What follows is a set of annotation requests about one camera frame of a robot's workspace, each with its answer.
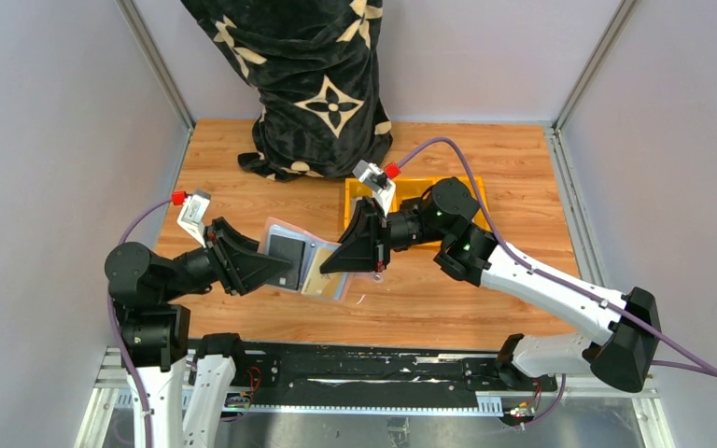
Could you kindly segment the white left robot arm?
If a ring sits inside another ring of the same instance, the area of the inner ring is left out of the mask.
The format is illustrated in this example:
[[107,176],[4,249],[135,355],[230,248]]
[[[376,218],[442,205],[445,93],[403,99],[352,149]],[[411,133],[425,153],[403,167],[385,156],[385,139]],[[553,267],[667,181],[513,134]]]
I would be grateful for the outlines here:
[[257,241],[217,218],[200,247],[173,259],[137,242],[107,256],[108,304],[132,392],[139,447],[212,447],[231,385],[260,373],[236,333],[208,334],[189,357],[190,310],[174,301],[220,284],[246,295],[288,271],[290,261],[263,254]]

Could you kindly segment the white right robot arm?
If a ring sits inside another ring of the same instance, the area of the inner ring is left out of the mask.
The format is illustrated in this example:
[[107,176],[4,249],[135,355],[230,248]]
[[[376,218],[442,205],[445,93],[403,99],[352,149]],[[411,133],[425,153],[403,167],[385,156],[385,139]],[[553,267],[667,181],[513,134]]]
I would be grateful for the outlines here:
[[378,201],[364,197],[320,271],[380,273],[392,252],[437,242],[434,260],[450,278],[515,296],[576,330],[553,337],[509,336],[495,366],[501,385],[515,390],[547,374],[592,373],[618,390],[640,392],[658,340],[636,322],[659,329],[653,294],[640,287],[625,294],[594,286],[539,263],[474,224],[479,209],[456,177],[436,182],[396,212],[384,213]]

